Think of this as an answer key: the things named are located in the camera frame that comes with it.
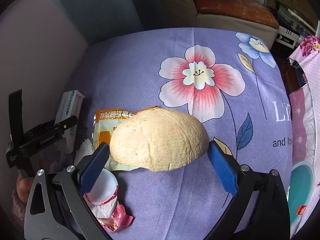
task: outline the dark blue leaf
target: dark blue leaf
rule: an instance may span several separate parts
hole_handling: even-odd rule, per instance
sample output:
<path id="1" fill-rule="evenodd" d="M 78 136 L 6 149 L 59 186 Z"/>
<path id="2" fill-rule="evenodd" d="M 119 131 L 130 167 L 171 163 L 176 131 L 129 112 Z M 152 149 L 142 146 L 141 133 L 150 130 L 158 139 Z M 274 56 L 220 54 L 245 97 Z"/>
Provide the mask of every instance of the dark blue leaf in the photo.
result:
<path id="1" fill-rule="evenodd" d="M 253 135 L 253 126 L 251 117 L 248 113 L 247 118 L 245 119 L 244 123 L 241 125 L 238 136 L 237 136 L 237 149 L 240 150 L 244 146 L 246 146 Z"/>

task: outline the white plastic cup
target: white plastic cup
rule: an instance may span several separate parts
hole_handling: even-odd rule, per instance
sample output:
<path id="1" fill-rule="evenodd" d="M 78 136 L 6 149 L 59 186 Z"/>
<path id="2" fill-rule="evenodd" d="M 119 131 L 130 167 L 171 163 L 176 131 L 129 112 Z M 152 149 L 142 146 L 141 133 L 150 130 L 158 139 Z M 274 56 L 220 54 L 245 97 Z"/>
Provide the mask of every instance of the white plastic cup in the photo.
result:
<path id="1" fill-rule="evenodd" d="M 118 182 L 116 177 L 108 170 L 102 169 L 91 192 L 86 193 L 90 203 L 101 205 L 111 201 L 117 194 Z"/>

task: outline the pink flower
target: pink flower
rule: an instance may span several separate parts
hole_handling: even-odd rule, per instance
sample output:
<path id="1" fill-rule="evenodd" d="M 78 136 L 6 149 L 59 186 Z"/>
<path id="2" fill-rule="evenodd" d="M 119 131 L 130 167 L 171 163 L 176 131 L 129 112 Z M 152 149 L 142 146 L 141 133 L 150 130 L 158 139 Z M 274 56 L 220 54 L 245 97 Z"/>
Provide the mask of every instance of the pink flower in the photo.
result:
<path id="1" fill-rule="evenodd" d="M 165 59 L 159 75 L 171 81 L 161 87 L 160 100 L 167 107 L 188 104 L 189 114 L 200 122 L 221 118 L 225 110 L 221 91 L 239 96 L 245 83 L 238 70 L 215 62 L 213 51 L 200 45 L 188 48 L 185 59 Z"/>
<path id="2" fill-rule="evenodd" d="M 316 46 L 314 45 L 319 44 L 319 42 L 319 39 L 315 36 L 308 36 L 305 38 L 300 44 L 302 56 L 309 56 L 311 51 L 316 50 Z"/>

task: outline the teal circle pattern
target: teal circle pattern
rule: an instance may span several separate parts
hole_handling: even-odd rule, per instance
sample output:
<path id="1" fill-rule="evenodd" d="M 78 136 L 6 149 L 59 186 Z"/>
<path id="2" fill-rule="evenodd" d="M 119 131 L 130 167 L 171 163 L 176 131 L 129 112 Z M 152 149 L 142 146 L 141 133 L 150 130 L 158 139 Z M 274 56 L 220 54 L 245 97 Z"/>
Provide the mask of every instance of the teal circle pattern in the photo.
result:
<path id="1" fill-rule="evenodd" d="M 307 204 L 312 191 L 313 172 L 308 165 L 297 166 L 291 173 L 289 189 L 289 213 L 291 225 L 297 219 L 299 206 Z"/>

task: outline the brown leather cushion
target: brown leather cushion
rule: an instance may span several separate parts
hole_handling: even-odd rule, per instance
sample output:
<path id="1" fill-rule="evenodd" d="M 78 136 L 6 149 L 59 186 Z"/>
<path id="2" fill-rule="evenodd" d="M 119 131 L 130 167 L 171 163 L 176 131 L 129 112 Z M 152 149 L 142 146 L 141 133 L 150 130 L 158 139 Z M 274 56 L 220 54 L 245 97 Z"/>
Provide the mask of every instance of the brown leather cushion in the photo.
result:
<path id="1" fill-rule="evenodd" d="M 256 0 L 194 0 L 194 3 L 202 14 L 225 15 L 279 28 L 276 18 Z"/>

